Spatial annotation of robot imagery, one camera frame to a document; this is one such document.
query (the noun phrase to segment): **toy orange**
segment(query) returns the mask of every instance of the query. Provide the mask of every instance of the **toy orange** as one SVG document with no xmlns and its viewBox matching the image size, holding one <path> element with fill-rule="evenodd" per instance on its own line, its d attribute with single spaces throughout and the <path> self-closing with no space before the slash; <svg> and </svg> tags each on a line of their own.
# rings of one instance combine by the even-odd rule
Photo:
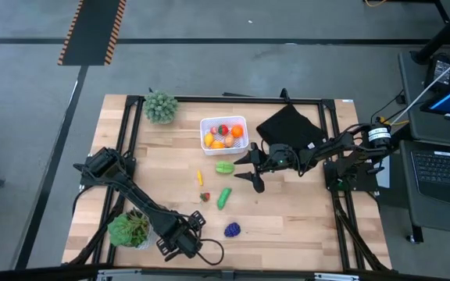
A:
<svg viewBox="0 0 450 281">
<path fill-rule="evenodd" d="M 242 137 L 242 134 L 243 134 L 242 127 L 239 125 L 233 126 L 231 133 L 232 133 L 232 136 L 234 136 L 234 137 Z"/>
<path fill-rule="evenodd" d="M 225 148 L 225 145 L 223 145 L 223 142 L 215 140 L 215 141 L 213 141 L 213 143 L 211 144 L 211 148 L 212 148 L 212 149 Z"/>
</svg>

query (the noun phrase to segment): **green pepper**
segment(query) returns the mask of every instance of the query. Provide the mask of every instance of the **green pepper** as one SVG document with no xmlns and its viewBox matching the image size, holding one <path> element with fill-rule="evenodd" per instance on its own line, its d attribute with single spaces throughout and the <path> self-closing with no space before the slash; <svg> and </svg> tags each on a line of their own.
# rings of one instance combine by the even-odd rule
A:
<svg viewBox="0 0 450 281">
<path fill-rule="evenodd" d="M 216 163 L 216 171 L 218 173 L 232 173 L 234 171 L 234 164 L 227 161 L 218 161 Z"/>
<path fill-rule="evenodd" d="M 217 204 L 218 209 L 221 210 L 223 207 L 225 207 L 225 203 L 227 203 L 228 196 L 230 195 L 230 192 L 232 192 L 232 189 L 230 187 L 225 187 L 222 190 L 222 194 L 220 194 L 220 197 L 218 198 Z"/>
</svg>

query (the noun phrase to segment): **floor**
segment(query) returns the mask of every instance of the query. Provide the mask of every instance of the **floor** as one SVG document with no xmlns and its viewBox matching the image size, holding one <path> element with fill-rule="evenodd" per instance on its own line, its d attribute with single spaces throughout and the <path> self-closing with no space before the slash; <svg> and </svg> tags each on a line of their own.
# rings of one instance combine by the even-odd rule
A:
<svg viewBox="0 0 450 281">
<path fill-rule="evenodd" d="M 64 37 L 76 7 L 76 0 L 0 0 L 0 37 Z M 430 38 L 443 24 L 434 5 L 420 3 L 369 8 L 360 0 L 130 0 L 120 36 Z M 0 177 L 6 179 L 0 270 L 13 266 L 79 71 L 56 65 L 61 47 L 0 44 Z M 88 69 L 29 266 L 61 261 L 79 181 L 72 164 L 89 151 L 104 94 L 145 94 L 152 87 L 181 95 L 273 97 L 286 87 L 292 97 L 354 99 L 359 120 L 367 122 L 402 89 L 397 54 L 413 49 L 118 45 L 111 66 Z M 383 115 L 396 110 L 394 103 Z M 425 229 L 426 242 L 411 245 L 403 238 L 410 228 L 407 211 L 384 206 L 381 213 L 394 269 L 450 278 L 450 233 Z"/>
</svg>

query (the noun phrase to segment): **wooden table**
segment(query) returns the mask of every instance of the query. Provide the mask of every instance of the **wooden table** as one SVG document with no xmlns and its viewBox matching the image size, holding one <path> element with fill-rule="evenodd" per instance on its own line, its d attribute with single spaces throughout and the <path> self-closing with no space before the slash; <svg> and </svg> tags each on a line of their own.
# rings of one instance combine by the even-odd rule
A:
<svg viewBox="0 0 450 281">
<path fill-rule="evenodd" d="M 125 95 L 105 96 L 91 153 L 104 146 L 116 146 L 125 100 Z M 352 101 L 336 100 L 335 103 L 341 130 L 357 123 Z M 207 223 L 202 237 L 216 239 L 225 247 L 225 259 L 215 268 L 342 270 L 334 210 L 325 187 L 322 163 L 301 178 L 293 170 L 264 174 L 265 192 L 257 194 L 250 182 L 215 172 L 217 161 L 233 162 L 242 155 L 205 156 L 201 149 L 201 119 L 244 116 L 249 140 L 259 143 L 261 138 L 255 128 L 282 107 L 274 104 L 181 102 L 175 121 L 169 125 L 152 125 L 144 116 L 141 119 L 134 152 L 137 159 L 134 181 L 158 204 L 182 214 L 190 215 L 199 210 L 204 215 Z M 316 126 L 320 125 L 315 105 L 295 107 Z M 329 112 L 326 115 L 327 127 L 331 128 Z M 128 124 L 127 132 L 130 132 L 131 122 Z M 202 171 L 204 187 L 198 185 L 197 169 Z M 251 165 L 236 166 L 236 173 L 249 170 L 252 170 Z M 226 207 L 219 211 L 216 200 L 224 187 L 231 187 L 232 193 Z M 199 194 L 204 191 L 211 194 L 211 200 L 201 204 Z M 76 257 L 97 230 L 104 198 L 105 187 L 96 187 L 77 202 L 63 254 L 64 262 Z M 390 267 L 375 201 L 359 192 L 353 193 L 353 201 L 362 238 L 380 261 Z M 132 208 L 133 205 L 127 201 L 125 210 Z M 242 232 L 238 237 L 226 238 L 223 231 L 231 222 L 239 223 Z M 350 260 L 355 267 L 352 239 L 348 234 L 346 236 Z M 102 261 L 105 261 L 108 249 L 108 235 L 106 237 Z M 204 243 L 201 253 L 210 261 L 220 258 L 220 249 L 215 244 Z M 210 268 L 198 257 L 188 259 L 183 255 L 164 262 L 156 246 L 145 251 L 118 247 L 115 265 Z"/>
</svg>

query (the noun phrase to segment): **succulent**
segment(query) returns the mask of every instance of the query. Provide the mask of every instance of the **succulent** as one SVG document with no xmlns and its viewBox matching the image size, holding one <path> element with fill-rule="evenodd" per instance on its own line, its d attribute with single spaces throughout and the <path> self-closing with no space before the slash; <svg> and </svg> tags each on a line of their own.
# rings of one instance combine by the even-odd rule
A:
<svg viewBox="0 0 450 281">
<path fill-rule="evenodd" d="M 147 239 L 149 222 L 146 216 L 134 209 L 116 217 L 107 229 L 112 245 L 136 247 Z"/>
<path fill-rule="evenodd" d="M 167 124 L 173 121 L 177 112 L 177 100 L 163 91 L 145 96 L 145 116 L 155 124 Z"/>
</svg>

